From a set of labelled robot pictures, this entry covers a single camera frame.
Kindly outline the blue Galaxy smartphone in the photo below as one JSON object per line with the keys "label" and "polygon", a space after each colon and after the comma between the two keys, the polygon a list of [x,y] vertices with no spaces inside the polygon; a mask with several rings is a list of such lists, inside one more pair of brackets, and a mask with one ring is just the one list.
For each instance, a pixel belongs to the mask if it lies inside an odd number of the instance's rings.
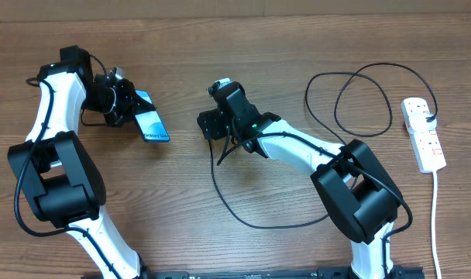
{"label": "blue Galaxy smartphone", "polygon": [[170,136],[158,111],[134,115],[139,131],[145,142],[167,143]]}

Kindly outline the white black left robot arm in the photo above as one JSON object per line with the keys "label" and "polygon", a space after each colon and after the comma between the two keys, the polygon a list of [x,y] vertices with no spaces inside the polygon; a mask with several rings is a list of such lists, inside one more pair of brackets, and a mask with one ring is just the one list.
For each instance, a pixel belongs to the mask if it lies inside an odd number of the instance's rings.
{"label": "white black left robot arm", "polygon": [[102,278],[150,278],[150,269],[116,229],[105,207],[104,180],[78,138],[85,111],[103,115],[104,126],[134,122],[146,142],[170,137],[146,91],[118,67],[94,74],[95,56],[79,46],[60,49],[60,59],[27,79],[41,90],[34,125],[8,161],[17,179],[15,219],[31,236],[67,234],[95,262]]}

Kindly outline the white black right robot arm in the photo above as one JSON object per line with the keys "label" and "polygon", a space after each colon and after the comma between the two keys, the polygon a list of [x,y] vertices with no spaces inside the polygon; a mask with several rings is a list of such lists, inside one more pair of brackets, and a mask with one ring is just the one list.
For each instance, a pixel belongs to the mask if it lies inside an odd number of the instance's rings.
{"label": "white black right robot arm", "polygon": [[399,278],[390,258],[398,231],[398,209],[408,210],[401,192],[362,141],[329,143],[293,128],[271,112],[259,113],[243,86],[228,78],[208,88],[217,107],[199,114],[205,139],[224,139],[221,157],[242,147],[281,160],[310,177],[328,217],[352,247],[349,278]]}

